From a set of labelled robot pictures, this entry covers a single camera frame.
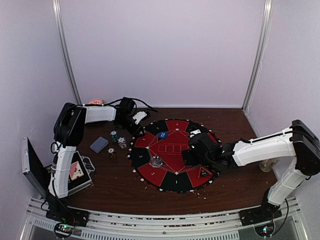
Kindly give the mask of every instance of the red felt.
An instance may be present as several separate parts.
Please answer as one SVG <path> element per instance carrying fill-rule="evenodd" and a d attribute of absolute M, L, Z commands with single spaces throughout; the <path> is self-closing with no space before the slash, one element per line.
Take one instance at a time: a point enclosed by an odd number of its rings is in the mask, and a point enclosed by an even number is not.
<path fill-rule="evenodd" d="M 201 186 L 202 184 L 205 184 L 207 181 L 212 178 L 212 175 L 204 176 L 204 177 L 198 177 L 199 176 L 199 171 L 201 170 L 200 167 L 187 171 L 186 173 L 189 176 L 189 179 L 191 181 L 191 184 L 194 188 L 197 188 L 198 186 Z"/>
<path fill-rule="evenodd" d="M 167 171 L 161 168 L 152 167 L 150 164 L 139 167 L 141 175 L 149 182 L 160 187 Z"/>
<path fill-rule="evenodd" d="M 187 130 L 189 122 L 181 120 L 167 120 L 166 125 L 168 126 L 169 130 L 179 129 L 185 132 Z"/>
<path fill-rule="evenodd" d="M 183 168 L 181 168 L 178 172 L 179 173 L 184 173 L 193 169 L 199 169 L 199 166 L 184 166 Z"/>
<path fill-rule="evenodd" d="M 172 132 L 168 137 L 154 143 L 150 150 L 158 155 L 174 172 L 179 172 L 185 163 L 182 149 L 188 148 L 189 138 L 180 130 Z"/>
<path fill-rule="evenodd" d="M 139 137 L 134 144 L 135 148 L 145 148 L 147 147 L 152 140 L 155 138 L 150 132 L 146 132 L 144 136 Z"/>

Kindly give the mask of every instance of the stack of poker chips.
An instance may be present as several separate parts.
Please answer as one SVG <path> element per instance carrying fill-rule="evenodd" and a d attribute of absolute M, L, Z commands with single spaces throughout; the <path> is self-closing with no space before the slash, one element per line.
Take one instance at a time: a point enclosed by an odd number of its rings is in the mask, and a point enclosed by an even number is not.
<path fill-rule="evenodd" d="M 127 147 L 127 142 L 124 137 L 119 137 L 118 144 L 121 149 L 125 149 Z"/>
<path fill-rule="evenodd" d="M 112 131 L 110 133 L 110 136 L 111 136 L 111 141 L 116 143 L 118 141 L 118 132 L 117 131 Z"/>
<path fill-rule="evenodd" d="M 109 155 L 109 158 L 114 159 L 114 158 L 117 156 L 115 149 L 112 148 L 112 147 L 109 148 L 109 149 L 108 149 L 108 155 Z"/>

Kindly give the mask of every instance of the black segment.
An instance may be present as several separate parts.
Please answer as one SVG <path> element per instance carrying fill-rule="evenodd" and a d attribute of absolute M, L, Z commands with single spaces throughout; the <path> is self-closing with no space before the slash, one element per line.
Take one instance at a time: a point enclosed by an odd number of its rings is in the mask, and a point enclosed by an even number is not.
<path fill-rule="evenodd" d="M 176 175 L 167 171 L 160 188 L 165 191 L 185 193 L 192 190 L 193 186 L 186 172 Z"/>
<path fill-rule="evenodd" d="M 204 126 L 201 126 L 200 124 L 192 122 L 192 121 L 189 122 L 189 125 L 186 128 L 186 132 L 190 133 L 190 132 L 197 130 L 197 129 L 199 129 L 201 131 L 201 133 L 209 133 L 209 130 L 206 129 Z"/>
<path fill-rule="evenodd" d="M 131 154 L 131 167 L 139 168 L 145 164 L 148 164 L 150 161 L 150 155 L 146 148 L 133 147 Z"/>
<path fill-rule="evenodd" d="M 158 133 L 169 131 L 165 120 L 160 120 L 152 124 L 149 124 L 148 126 L 145 127 L 145 130 L 153 135 L 157 135 Z"/>

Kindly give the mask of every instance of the metal pole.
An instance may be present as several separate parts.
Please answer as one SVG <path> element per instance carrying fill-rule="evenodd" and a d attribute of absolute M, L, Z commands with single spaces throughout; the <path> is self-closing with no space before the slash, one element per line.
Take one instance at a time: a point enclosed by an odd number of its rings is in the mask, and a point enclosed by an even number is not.
<path fill-rule="evenodd" d="M 67 48 L 66 36 L 65 36 L 64 25 L 63 25 L 61 9 L 60 9 L 60 0 L 52 0 L 52 3 L 53 3 L 53 12 L 55 17 L 55 22 L 56 22 L 56 26 L 58 28 L 58 32 L 60 36 L 60 43 L 61 43 L 61 48 L 63 53 L 64 65 L 69 78 L 71 90 L 76 103 L 82 104 L 82 101 L 80 99 L 80 94 L 77 88 L 74 72 L 72 70 L 68 48 Z"/>
<path fill-rule="evenodd" d="M 261 31 L 258 42 L 258 47 L 256 51 L 256 56 L 253 64 L 253 69 L 250 77 L 250 82 L 248 89 L 246 91 L 245 99 L 242 105 L 242 110 L 245 112 L 249 106 L 249 101 L 251 100 L 255 83 L 258 78 L 259 65 L 261 64 L 262 56 L 264 53 L 266 39 L 268 37 L 270 21 L 271 21 L 271 12 L 274 0 L 265 0 L 264 3 L 264 12 L 262 17 Z"/>

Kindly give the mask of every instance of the metal frame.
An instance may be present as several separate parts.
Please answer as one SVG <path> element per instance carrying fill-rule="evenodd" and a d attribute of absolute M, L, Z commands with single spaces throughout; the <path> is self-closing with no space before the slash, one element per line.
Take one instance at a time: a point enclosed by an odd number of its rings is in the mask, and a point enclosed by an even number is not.
<path fill-rule="evenodd" d="M 58 32 L 60 36 L 60 43 L 61 43 L 61 48 L 63 53 L 64 64 L 65 64 L 66 72 L 71 85 L 71 90 L 76 100 L 76 103 L 82 104 L 80 94 L 77 88 L 74 72 L 72 70 L 68 48 L 67 48 L 67 41 L 66 41 L 65 30 L 64 30 L 64 25 L 62 21 L 61 9 L 60 9 L 60 0 L 52 0 L 52 3 L 53 3 L 54 18 L 55 18 L 56 26 L 58 28 Z"/>
<path fill-rule="evenodd" d="M 32 198 L 27 209 L 27 219 L 22 226 L 20 240 L 28 240 L 31 229 L 37 226 L 49 231 L 56 222 L 46 218 L 41 210 L 43 200 Z M 304 220 L 295 197 L 288 199 L 289 216 L 300 240 L 308 240 Z M 242 226 L 239 210 L 186 215 L 130 215 L 89 210 L 86 227 L 76 227 L 74 238 L 85 240 L 239 240 L 239 230 L 254 227 Z M 287 213 L 287 205 L 281 205 L 282 217 Z"/>
<path fill-rule="evenodd" d="M 46 190 L 40 185 L 37 178 L 34 176 L 30 170 L 29 164 L 29 148 L 28 148 L 28 138 L 25 136 L 21 139 L 21 160 L 22 160 L 22 173 L 32 184 L 32 186 L 39 192 L 39 194 L 45 198 Z"/>
<path fill-rule="evenodd" d="M 253 64 L 253 69 L 250 77 L 250 82 L 248 89 L 245 94 L 244 102 L 242 105 L 242 110 L 245 112 L 248 109 L 248 106 L 250 104 L 250 100 L 252 98 L 252 95 L 254 93 L 254 86 L 256 85 L 256 82 L 258 80 L 259 76 L 259 66 L 262 61 L 262 56 L 264 53 L 264 49 L 266 46 L 266 41 L 269 34 L 270 29 L 270 22 L 271 22 L 271 12 L 273 7 L 274 0 L 265 0 L 264 3 L 264 12 L 262 17 L 262 23 L 261 23 L 261 30 L 260 30 L 260 37 L 258 42 L 258 47 L 255 55 L 255 60 Z"/>

